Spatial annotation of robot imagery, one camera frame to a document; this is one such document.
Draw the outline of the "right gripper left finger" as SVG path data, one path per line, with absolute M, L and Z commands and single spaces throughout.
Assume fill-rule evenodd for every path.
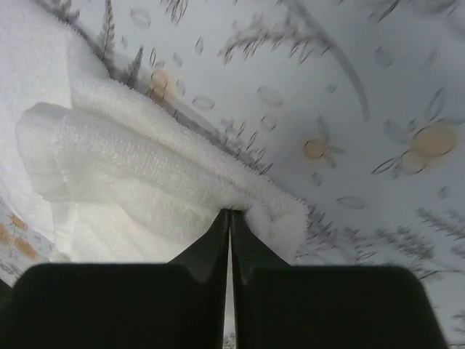
M 163 264 L 29 268 L 1 310 L 3 348 L 220 348 L 229 217 Z

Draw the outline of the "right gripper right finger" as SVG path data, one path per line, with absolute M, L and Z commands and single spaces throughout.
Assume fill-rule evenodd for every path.
M 292 266 L 231 215 L 238 348 L 445 348 L 420 281 L 394 266 Z

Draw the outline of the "white towel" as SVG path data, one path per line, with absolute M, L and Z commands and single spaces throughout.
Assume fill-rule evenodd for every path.
M 33 1 L 1 3 L 1 197 L 52 260 L 165 262 L 221 209 L 290 262 L 307 207 L 109 77 Z

